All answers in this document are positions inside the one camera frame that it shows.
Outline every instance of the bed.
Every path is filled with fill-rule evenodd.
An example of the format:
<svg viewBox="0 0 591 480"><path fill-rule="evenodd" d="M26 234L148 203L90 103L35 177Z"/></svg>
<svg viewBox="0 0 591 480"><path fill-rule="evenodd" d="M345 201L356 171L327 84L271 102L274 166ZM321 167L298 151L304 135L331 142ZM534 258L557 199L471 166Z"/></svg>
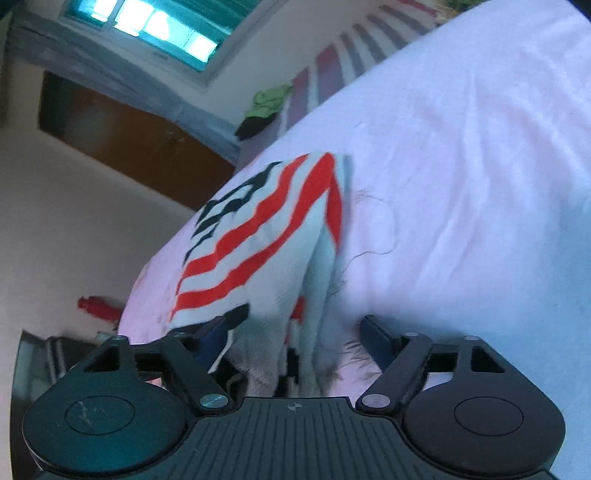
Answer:
<svg viewBox="0 0 591 480"><path fill-rule="evenodd" d="M349 202L316 349L330 395L377 367L372 313L435 340L483 337L560 408L553 473L591 471L591 23L567 0L491 0L337 92L240 171L348 156ZM194 220L142 271L119 332L167 331Z"/></svg>

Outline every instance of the striped blanket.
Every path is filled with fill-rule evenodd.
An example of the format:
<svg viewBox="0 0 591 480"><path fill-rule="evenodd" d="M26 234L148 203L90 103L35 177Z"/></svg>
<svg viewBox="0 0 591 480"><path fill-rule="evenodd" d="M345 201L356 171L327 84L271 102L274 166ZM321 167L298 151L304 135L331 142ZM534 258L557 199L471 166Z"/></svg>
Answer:
<svg viewBox="0 0 591 480"><path fill-rule="evenodd" d="M436 26L437 12L419 0L392 0L331 42L292 80L294 90L275 121L241 142L237 171L314 108Z"/></svg>

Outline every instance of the wooden door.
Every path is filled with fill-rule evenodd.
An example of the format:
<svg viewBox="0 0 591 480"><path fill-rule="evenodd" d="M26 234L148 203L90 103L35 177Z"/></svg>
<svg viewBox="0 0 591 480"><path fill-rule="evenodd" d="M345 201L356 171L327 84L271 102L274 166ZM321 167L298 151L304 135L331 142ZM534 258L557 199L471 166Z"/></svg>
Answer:
<svg viewBox="0 0 591 480"><path fill-rule="evenodd" d="M54 132L65 143L194 210L232 177L232 165L172 122L71 85Z"/></svg>

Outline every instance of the striped towel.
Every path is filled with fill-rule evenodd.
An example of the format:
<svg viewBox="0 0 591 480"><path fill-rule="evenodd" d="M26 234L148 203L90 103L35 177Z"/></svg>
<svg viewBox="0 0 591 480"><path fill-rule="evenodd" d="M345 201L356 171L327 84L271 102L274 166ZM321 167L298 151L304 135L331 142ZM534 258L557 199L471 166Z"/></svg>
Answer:
<svg viewBox="0 0 591 480"><path fill-rule="evenodd" d="M227 359L248 374L247 395L269 397L298 359L288 394L321 394L312 357L340 241L342 157L274 163L200 212L170 327L249 305Z"/></svg>

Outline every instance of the window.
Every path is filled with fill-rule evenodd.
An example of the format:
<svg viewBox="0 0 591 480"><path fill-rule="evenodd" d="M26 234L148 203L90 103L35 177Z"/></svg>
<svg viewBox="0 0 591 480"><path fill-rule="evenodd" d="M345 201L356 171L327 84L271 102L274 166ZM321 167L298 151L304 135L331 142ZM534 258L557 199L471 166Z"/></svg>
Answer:
<svg viewBox="0 0 591 480"><path fill-rule="evenodd" d="M202 72L260 3L277 0L72 0L66 16L136 37Z"/></svg>

